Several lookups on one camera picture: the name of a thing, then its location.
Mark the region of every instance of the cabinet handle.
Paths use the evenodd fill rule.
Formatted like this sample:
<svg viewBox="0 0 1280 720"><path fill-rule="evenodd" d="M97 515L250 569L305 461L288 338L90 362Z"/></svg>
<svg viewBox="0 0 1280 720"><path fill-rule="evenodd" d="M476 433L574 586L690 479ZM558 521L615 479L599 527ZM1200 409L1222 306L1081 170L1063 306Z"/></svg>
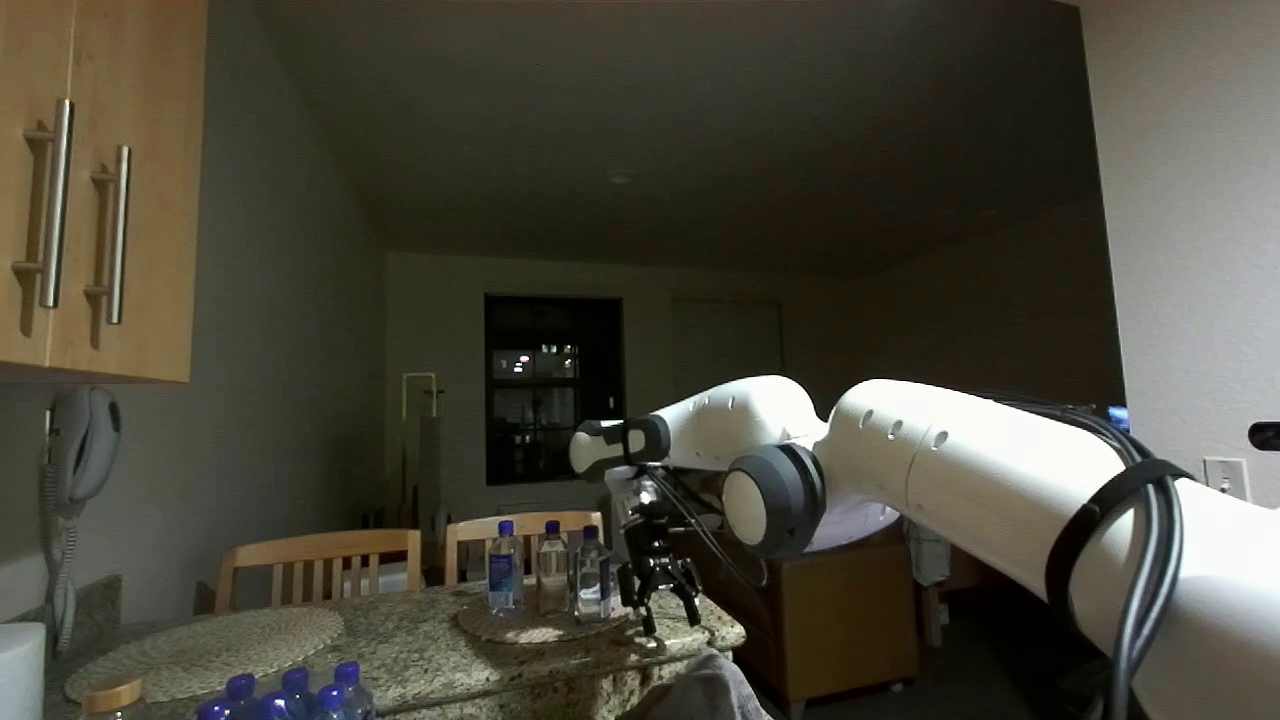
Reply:
<svg viewBox="0 0 1280 720"><path fill-rule="evenodd" d="M42 306L61 304L65 238L68 238L68 176L72 176L78 99L55 99L55 122L35 122L28 145L51 145L51 170L42 209L42 259L12 265L15 277L42 277Z"/></svg>
<svg viewBox="0 0 1280 720"><path fill-rule="evenodd" d="M110 282L94 282L84 295L104 300L110 295L110 322L123 322L123 268L128 268L128 203L131 203L131 146L116 146L116 170L101 166L94 176L101 186L110 186Z"/></svg>

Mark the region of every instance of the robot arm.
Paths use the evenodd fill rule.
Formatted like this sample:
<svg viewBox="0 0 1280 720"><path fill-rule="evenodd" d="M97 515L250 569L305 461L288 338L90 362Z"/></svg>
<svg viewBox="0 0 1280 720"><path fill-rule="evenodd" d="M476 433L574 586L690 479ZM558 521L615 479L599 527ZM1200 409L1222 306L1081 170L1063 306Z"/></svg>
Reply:
<svg viewBox="0 0 1280 720"><path fill-rule="evenodd" d="M849 386L827 423L802 384L753 376L670 404L625 437L599 427L574 441L582 471L615 488L619 471L644 468L721 471L725 521L759 556L804 548L841 497L871 497L1036 596L1051 596L1058 538L1123 474L1123 454L1088 427L901 381ZM1272 715L1280 521L1206 484L1178 484L1171 498L1184 556L1135 692L1148 715ZM1060 586L1104 652L1123 634L1152 524L1152 512L1095 515Z"/></svg>

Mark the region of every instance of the wooden chair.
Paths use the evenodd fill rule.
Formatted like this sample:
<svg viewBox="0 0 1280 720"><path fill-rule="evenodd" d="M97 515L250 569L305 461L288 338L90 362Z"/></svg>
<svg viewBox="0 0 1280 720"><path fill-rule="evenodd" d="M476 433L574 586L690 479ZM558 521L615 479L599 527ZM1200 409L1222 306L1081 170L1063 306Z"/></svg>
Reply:
<svg viewBox="0 0 1280 720"><path fill-rule="evenodd" d="M422 596L424 563L416 527L352 527L240 544L219 563L216 612L236 607L236 576L253 569L272 570L272 604L327 604L373 596L400 558L403 590Z"/></svg>
<svg viewBox="0 0 1280 720"><path fill-rule="evenodd" d="M560 521L560 537L584 533L590 524L603 537L599 512L514 512L514 515L474 515L445 527L445 586L455 586L461 569L461 544L488 544L497 537L500 521L516 521L525 563L537 570L537 537L549 527L549 521Z"/></svg>

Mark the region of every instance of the table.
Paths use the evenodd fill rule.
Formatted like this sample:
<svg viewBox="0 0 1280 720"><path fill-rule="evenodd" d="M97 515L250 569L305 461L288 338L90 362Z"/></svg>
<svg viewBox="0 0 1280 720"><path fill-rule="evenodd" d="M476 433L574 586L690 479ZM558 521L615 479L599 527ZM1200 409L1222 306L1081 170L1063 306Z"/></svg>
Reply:
<svg viewBox="0 0 1280 720"><path fill-rule="evenodd" d="M340 661L359 661L379 715L453 720L453 715L619 715L649 688L670 683L705 652L731 652L745 627L705 600L699 622L685 620L673 590L653 596L658 634L642 634L632 616L582 622L574 616L516 616L492 622L479 590L429 586L409 596L365 596L333 604L340 631L311 652L311 688ZM144 704L142 715L188 720L192 699Z"/></svg>

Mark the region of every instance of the wall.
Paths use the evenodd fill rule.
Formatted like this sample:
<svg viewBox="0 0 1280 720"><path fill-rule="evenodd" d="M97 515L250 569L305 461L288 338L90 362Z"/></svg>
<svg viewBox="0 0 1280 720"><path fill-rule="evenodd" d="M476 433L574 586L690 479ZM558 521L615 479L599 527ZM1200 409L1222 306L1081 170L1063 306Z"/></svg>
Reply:
<svg viewBox="0 0 1280 720"><path fill-rule="evenodd" d="M1242 454L1280 503L1252 421L1280 414L1280 52L1272 0L1091 0L1084 42L1135 433L1200 471Z"/></svg>
<svg viewBox="0 0 1280 720"><path fill-rule="evenodd" d="M253 0L212 5L195 381L114 384L123 453L78 576L123 576L123 622L188 616L232 538L320 527L379 464L379 253ZM42 604L42 409L0 384L0 616Z"/></svg>
<svg viewBox="0 0 1280 720"><path fill-rule="evenodd" d="M787 360L817 401L876 373L864 351L929 351L913 376L943 384L1031 384L1058 401L1116 393L1121 360L1108 306L1095 306L1088 265L1088 203L1051 209L978 244L876 277L753 277L625 265L542 265L479 255L390 255L390 376L435 373L440 497L455 515L591 503L596 484L486 484L486 292L619 295L629 411L670 384L679 343L673 306L685 295L777 300Z"/></svg>

